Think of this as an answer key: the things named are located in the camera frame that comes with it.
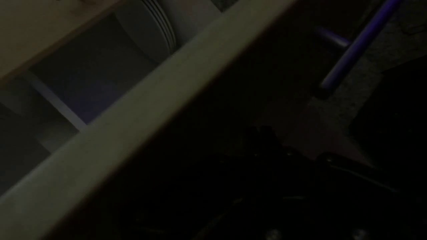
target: open drawer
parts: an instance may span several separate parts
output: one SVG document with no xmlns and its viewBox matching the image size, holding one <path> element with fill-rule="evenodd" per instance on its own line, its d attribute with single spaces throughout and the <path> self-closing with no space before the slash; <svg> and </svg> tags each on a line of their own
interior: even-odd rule
<svg viewBox="0 0 427 240">
<path fill-rule="evenodd" d="M 256 114 L 265 111 L 275 97 L 291 94 L 292 98 L 285 102 L 295 105 L 309 97 L 311 83 L 299 82 L 301 74 L 292 71 L 292 67 L 304 63 L 308 49 L 301 39 L 312 35 L 312 21 L 305 18 L 312 6 L 293 5 L 296 0 L 244 0 L 224 14 L 203 15 L 215 21 L 208 18 L 197 23 L 189 18 L 186 23 L 193 26 L 185 22 L 174 26 L 178 30 L 176 46 L 182 47 L 158 59 L 141 55 L 144 46 L 117 47 L 118 42 L 132 43 L 134 39 L 121 38 L 129 30 L 118 29 L 120 18 L 106 17 L 33 66 L 69 37 L 105 17 L 117 3 L 84 2 L 92 9 L 100 5 L 102 11 L 78 22 L 78 27 L 73 23 L 72 31 L 69 29 L 66 35 L 61 35 L 60 42 L 54 39 L 48 45 L 52 47 L 49 51 L 32 53 L 24 58 L 25 62 L 20 59 L 20 65 L 0 75 L 10 79 L 32 66 L 29 74 L 20 78 L 21 82 L 41 99 L 37 102 L 49 113 L 49 121 L 60 123 L 61 131 L 68 130 L 57 138 L 60 145 L 40 142 L 38 138 L 37 143 L 45 151 L 40 151 L 40 163 L 32 165 L 34 169 L 1 197 L 0 239 L 120 239 L 114 223 L 120 209 L 132 198 L 144 195 L 212 151 L 228 146 L 236 139 L 237 129 L 263 123 L 257 122 Z M 185 19 L 185 11 L 178 11 L 180 5 L 173 6 L 176 3 L 192 2 L 162 2 L 170 19 Z M 104 35 L 110 39 L 96 42 L 93 38 Z M 170 39 L 165 43 L 173 50 Z M 106 50 L 117 49 L 104 57 Z M 81 58 L 85 55 L 92 58 L 90 62 Z M 113 57 L 118 55 L 129 59 L 112 65 Z M 90 77 L 85 67 L 101 78 Z M 317 73 L 307 71 L 304 75 L 313 79 Z M 84 77 L 101 81 L 112 77 L 120 79 L 124 87 L 114 82 L 108 90 L 98 91 L 98 85 L 81 81 Z M 96 105 L 89 114 L 85 113 L 89 102 L 78 102 L 81 95 L 70 97 L 78 93 L 72 90 L 76 82 L 78 90 L 88 90 L 85 98 L 94 98 Z M 296 89 L 307 90 L 305 95 L 292 94 Z M 13 94 L 4 95 L 2 103 L 18 114 L 10 101 Z M 46 133 L 50 137 L 60 131 L 50 129 Z"/>
</svg>

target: stacked plates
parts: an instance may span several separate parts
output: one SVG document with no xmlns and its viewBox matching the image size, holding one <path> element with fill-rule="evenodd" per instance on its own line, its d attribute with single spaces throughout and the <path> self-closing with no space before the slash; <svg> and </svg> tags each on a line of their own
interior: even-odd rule
<svg viewBox="0 0 427 240">
<path fill-rule="evenodd" d="M 153 62 L 161 63 L 177 47 L 164 10 L 156 0 L 129 0 L 116 18 L 133 43 Z"/>
</svg>

